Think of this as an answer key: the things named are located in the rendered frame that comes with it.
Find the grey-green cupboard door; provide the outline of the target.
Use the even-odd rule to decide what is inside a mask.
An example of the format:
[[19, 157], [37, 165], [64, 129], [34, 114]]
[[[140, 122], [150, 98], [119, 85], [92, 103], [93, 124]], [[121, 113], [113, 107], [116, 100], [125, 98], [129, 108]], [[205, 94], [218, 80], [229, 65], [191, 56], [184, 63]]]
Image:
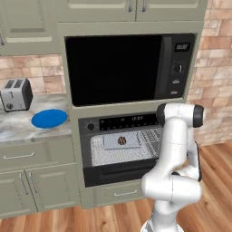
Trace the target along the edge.
[[0, 219], [37, 211], [23, 170], [0, 173]]
[[154, 21], [202, 21], [208, 0], [147, 0], [143, 13], [142, 0], [138, 0], [136, 20]]
[[0, 56], [60, 53], [54, 0], [0, 0]]
[[60, 23], [127, 22], [135, 20], [136, 0], [55, 0]]
[[[33, 173], [37, 193], [34, 192], [29, 172]], [[74, 164], [27, 169], [25, 173], [39, 211], [69, 208], [81, 204]]]

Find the grey-green drawer front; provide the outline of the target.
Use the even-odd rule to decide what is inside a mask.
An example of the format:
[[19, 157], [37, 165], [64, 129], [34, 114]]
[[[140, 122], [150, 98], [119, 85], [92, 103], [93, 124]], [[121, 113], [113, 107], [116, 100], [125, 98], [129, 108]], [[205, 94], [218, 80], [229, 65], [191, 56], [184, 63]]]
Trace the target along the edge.
[[142, 199], [137, 180], [103, 185], [96, 189], [96, 205], [105, 206]]
[[[35, 152], [31, 158], [3, 159]], [[31, 144], [0, 148], [0, 171], [73, 163], [73, 142], [71, 138], [53, 139]]]

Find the black oven door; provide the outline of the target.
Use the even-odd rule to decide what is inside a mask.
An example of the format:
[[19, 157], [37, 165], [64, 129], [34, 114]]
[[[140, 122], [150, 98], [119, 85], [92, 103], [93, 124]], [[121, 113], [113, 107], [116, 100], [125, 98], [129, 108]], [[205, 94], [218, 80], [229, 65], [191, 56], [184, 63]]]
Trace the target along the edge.
[[141, 159], [83, 169], [85, 187], [141, 179], [152, 170], [157, 159]]

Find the black microwave oven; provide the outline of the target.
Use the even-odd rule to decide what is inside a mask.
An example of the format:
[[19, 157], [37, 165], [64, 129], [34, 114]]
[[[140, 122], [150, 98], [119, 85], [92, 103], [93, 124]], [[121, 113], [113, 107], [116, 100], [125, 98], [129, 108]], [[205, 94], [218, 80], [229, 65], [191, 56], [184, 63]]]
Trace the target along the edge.
[[76, 107], [180, 98], [194, 34], [69, 36], [65, 51]]

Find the silver toaster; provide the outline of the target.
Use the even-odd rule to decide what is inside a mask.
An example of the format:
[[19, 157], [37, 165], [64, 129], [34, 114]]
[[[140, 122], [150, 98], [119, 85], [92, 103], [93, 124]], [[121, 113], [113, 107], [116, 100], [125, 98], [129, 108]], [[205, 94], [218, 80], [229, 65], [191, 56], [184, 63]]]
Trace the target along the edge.
[[0, 98], [6, 112], [28, 111], [33, 92], [27, 78], [9, 79], [0, 91]]

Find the grey oven tray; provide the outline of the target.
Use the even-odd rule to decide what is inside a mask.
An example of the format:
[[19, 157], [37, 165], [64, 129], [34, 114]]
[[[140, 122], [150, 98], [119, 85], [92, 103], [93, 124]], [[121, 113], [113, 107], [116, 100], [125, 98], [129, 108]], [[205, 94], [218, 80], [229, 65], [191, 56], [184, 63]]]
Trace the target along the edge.
[[106, 150], [137, 149], [140, 147], [136, 131], [106, 134], [103, 136], [103, 147]]

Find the black built-in oven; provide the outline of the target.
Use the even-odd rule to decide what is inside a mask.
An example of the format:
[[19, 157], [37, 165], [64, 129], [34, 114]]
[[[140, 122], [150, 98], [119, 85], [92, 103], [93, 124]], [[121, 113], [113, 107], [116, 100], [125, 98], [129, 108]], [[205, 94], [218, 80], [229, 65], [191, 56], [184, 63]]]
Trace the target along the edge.
[[154, 111], [78, 120], [84, 184], [140, 179], [159, 159], [162, 127]]

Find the blue round plate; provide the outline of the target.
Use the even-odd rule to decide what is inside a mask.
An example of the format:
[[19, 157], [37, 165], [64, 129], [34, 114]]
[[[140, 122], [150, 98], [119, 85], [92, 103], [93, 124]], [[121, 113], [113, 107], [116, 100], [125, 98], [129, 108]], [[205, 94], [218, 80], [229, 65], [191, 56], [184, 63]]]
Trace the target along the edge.
[[60, 126], [67, 120], [67, 113], [59, 109], [49, 109], [37, 112], [31, 123], [40, 129], [51, 129]]

